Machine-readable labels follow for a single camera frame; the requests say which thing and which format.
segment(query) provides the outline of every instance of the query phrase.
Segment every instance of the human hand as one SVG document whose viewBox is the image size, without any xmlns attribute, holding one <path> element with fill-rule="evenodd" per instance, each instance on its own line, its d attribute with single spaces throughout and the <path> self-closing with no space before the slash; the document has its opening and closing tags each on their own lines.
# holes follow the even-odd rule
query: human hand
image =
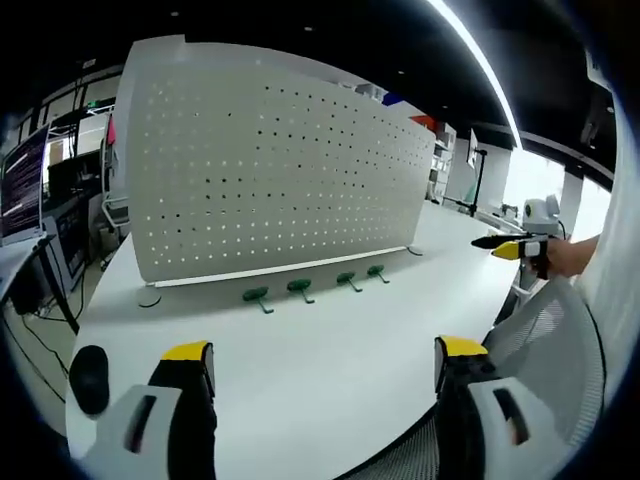
<svg viewBox="0 0 640 480">
<path fill-rule="evenodd" d="M 582 273 L 591 260 L 598 238 L 593 237 L 578 243 L 550 238 L 547 245 L 549 276 L 562 275 L 569 278 Z"/>
</svg>

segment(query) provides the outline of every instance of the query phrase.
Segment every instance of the desk leg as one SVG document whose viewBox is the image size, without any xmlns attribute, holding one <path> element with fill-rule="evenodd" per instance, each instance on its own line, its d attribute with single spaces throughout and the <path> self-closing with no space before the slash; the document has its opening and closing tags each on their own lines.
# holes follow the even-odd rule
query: desk leg
<svg viewBox="0 0 640 480">
<path fill-rule="evenodd" d="M 51 293 L 53 293 L 53 297 L 56 299 L 58 306 L 60 307 L 60 311 L 64 316 L 64 319 L 67 321 L 73 333 L 78 335 L 78 330 L 80 327 L 78 322 L 71 313 L 71 309 L 69 308 L 69 304 L 67 303 L 67 299 L 60 291 L 60 286 L 58 285 L 58 281 L 56 280 L 56 276 L 53 274 L 53 270 L 51 269 L 51 263 L 49 263 L 49 257 L 47 257 L 47 252 L 45 248 L 41 248 L 38 252 L 38 257 L 40 258 L 40 263 L 42 264 L 42 271 L 44 272 L 44 276 L 47 278 L 47 282 L 49 283 L 49 288 L 51 289 Z"/>
</svg>

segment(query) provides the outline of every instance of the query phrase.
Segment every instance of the black computer mouse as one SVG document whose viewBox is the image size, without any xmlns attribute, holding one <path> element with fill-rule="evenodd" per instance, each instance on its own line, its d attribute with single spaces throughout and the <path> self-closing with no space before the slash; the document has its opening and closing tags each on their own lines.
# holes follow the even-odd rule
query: black computer mouse
<svg viewBox="0 0 640 480">
<path fill-rule="evenodd" d="M 69 369 L 69 385 L 87 415 L 102 413 L 109 404 L 109 361 L 97 345 L 82 347 Z"/>
</svg>

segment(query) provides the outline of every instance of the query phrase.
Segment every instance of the green peg hook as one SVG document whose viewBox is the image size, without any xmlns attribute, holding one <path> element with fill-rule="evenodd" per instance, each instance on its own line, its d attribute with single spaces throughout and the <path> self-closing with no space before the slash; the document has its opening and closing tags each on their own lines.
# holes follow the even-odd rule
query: green peg hook
<svg viewBox="0 0 640 480">
<path fill-rule="evenodd" d="M 306 303 L 315 303 L 315 300 L 310 300 L 307 298 L 307 294 L 304 292 L 307 288 L 311 286 L 311 280 L 307 278 L 301 278 L 299 280 L 292 280 L 287 284 L 287 290 L 290 292 L 300 292 L 304 297 L 304 301 Z"/>
<path fill-rule="evenodd" d="M 338 275 L 338 278 L 336 279 L 336 281 L 338 282 L 338 285 L 344 285 L 345 283 L 348 283 L 349 285 L 351 285 L 353 287 L 353 289 L 360 293 L 362 291 L 361 288 L 356 287 L 353 282 L 351 281 L 351 279 L 353 277 L 356 276 L 356 272 L 345 272 L 345 273 L 341 273 L 340 275 Z"/>
<path fill-rule="evenodd" d="M 389 283 L 389 280 L 385 280 L 385 278 L 382 276 L 383 270 L 384 265 L 374 265 L 373 267 L 369 268 L 369 270 L 367 270 L 367 275 L 369 275 L 370 277 L 380 277 L 380 280 L 382 280 L 384 283 Z"/>
<path fill-rule="evenodd" d="M 262 311 L 264 313 L 273 313 L 273 308 L 267 308 L 262 303 L 262 299 L 264 298 L 264 296 L 267 294 L 268 291 L 269 291 L 269 287 L 252 288 L 242 294 L 242 299 L 245 302 L 257 301 L 262 307 Z"/>
</svg>

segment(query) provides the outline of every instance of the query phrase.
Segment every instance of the dark ceiling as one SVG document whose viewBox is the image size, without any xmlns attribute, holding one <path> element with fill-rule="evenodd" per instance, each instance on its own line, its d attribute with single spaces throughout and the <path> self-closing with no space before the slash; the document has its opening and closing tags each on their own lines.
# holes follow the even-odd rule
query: dark ceiling
<svg viewBox="0 0 640 480">
<path fill-rule="evenodd" d="M 124 63 L 135 40 L 184 33 L 187 41 L 268 47 L 337 66 L 450 122 L 462 137 L 478 123 L 506 125 L 474 58 L 425 0 L 311 3 L 292 8 L 278 2 L 237 1 L 210 7 L 161 2 L 153 11 L 102 9 L 89 14 L 86 8 L 64 9 L 42 12 L 37 19 L 31 13 L 30 23 L 24 23 L 30 41 L 17 42 L 13 37 L 3 42 L 9 47 L 3 109 L 25 111 L 71 83 L 84 60 L 95 58 L 93 69 L 102 69 Z M 615 126 L 607 112 L 611 96 L 587 79 L 584 49 L 554 14 L 554 3 L 446 3 L 485 52 L 519 129 L 581 152 L 613 171 Z M 73 12 L 80 11 L 84 15 L 74 17 Z M 17 22 L 21 17 L 16 15 Z M 509 135 L 497 133 L 500 128 L 474 128 L 480 141 L 513 144 Z M 546 154 L 554 155 L 548 150 Z M 566 155 L 559 157 L 572 161 Z"/>
</svg>

